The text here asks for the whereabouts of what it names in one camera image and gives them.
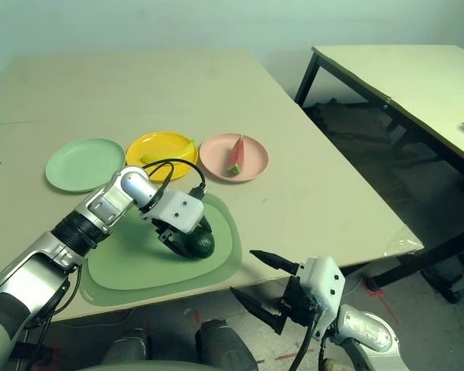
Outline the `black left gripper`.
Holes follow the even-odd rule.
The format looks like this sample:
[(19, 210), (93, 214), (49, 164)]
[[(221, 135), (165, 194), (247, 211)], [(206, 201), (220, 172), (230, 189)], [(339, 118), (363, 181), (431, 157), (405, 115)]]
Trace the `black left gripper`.
[[(152, 225), (155, 227), (155, 232), (158, 234), (159, 240), (173, 253), (185, 258), (192, 257), (190, 252), (186, 249), (186, 238), (183, 236), (182, 231), (162, 220), (152, 219)], [(203, 233), (211, 234), (213, 232), (205, 216), (200, 219), (198, 227)]]

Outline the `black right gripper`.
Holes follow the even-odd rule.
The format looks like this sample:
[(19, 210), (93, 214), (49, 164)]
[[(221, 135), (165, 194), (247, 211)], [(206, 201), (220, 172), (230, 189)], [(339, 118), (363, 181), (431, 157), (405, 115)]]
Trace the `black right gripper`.
[(231, 293), (243, 307), (268, 325), (277, 335), (282, 334), (287, 318), (299, 325), (311, 325), (315, 322), (319, 317), (319, 305), (313, 296), (305, 292), (301, 286), (300, 278), (294, 275), (299, 265), (263, 250), (251, 250), (250, 253), (269, 267), (289, 273), (290, 278), (279, 302), (280, 315), (265, 309), (257, 299), (249, 294), (230, 287)]

